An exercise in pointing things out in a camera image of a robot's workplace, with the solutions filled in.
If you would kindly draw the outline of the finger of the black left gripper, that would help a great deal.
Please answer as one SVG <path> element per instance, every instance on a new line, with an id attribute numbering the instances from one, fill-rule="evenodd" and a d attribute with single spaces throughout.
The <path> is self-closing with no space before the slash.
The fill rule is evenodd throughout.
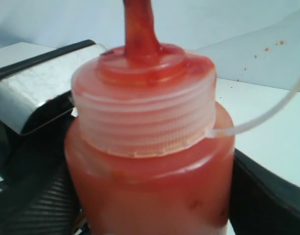
<path id="1" fill-rule="evenodd" d="M 23 42 L 0 48 L 0 121 L 28 135 L 70 113 L 72 74 L 105 51 L 92 40 L 57 49 Z"/>

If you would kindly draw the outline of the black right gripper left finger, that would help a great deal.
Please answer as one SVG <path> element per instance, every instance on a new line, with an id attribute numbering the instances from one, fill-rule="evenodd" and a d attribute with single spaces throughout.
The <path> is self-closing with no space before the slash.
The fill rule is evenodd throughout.
<path id="1" fill-rule="evenodd" d="M 79 212 L 66 168 L 26 176 L 0 191 L 0 235 L 70 235 Z"/>

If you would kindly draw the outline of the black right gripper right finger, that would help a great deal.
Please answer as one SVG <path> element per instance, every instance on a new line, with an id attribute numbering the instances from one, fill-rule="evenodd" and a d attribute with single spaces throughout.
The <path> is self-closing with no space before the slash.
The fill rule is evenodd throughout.
<path id="1" fill-rule="evenodd" d="M 236 149 L 229 219 L 237 235 L 300 235 L 300 187 Z"/>

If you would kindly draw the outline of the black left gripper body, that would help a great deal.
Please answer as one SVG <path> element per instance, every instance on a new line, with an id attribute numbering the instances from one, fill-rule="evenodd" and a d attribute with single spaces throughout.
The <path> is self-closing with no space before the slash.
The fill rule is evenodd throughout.
<path id="1" fill-rule="evenodd" d="M 64 154 L 64 140 L 75 117 L 67 113 L 27 136 L 3 125 L 0 138 L 0 195 L 35 196 L 63 174 L 61 186 L 75 193 Z"/>

